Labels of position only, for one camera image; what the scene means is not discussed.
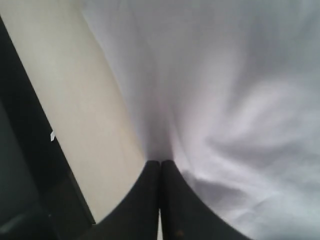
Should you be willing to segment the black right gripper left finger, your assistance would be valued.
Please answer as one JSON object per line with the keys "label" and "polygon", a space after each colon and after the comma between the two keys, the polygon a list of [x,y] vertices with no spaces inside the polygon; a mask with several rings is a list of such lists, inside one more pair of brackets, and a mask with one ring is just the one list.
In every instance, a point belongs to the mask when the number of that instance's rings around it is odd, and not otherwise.
{"label": "black right gripper left finger", "polygon": [[83,240],[156,240],[159,227],[158,161],[147,161],[125,198]]}

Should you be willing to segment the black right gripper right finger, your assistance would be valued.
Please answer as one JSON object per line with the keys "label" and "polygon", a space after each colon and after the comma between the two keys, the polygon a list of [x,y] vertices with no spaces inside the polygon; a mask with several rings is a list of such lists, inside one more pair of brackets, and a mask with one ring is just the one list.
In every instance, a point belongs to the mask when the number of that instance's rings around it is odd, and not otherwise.
{"label": "black right gripper right finger", "polygon": [[194,193],[172,160],[161,163],[159,209],[164,240],[247,240]]}

